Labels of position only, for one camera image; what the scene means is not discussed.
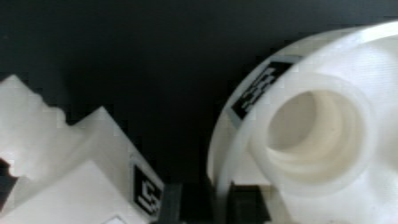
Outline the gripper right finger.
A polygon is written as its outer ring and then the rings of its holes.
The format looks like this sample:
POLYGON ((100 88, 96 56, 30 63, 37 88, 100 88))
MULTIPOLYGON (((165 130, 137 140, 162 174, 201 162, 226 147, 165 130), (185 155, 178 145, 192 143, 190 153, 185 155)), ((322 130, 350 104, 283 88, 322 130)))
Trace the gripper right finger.
POLYGON ((265 224, 272 220, 258 185, 231 184, 227 224, 265 224))

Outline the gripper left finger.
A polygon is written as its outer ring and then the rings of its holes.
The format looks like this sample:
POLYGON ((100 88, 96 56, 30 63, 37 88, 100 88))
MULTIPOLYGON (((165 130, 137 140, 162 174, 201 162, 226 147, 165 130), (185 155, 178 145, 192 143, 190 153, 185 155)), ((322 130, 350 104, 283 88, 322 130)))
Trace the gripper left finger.
POLYGON ((158 220, 151 224, 181 224, 179 222, 181 194, 183 194, 183 185, 167 184, 163 190, 158 220))

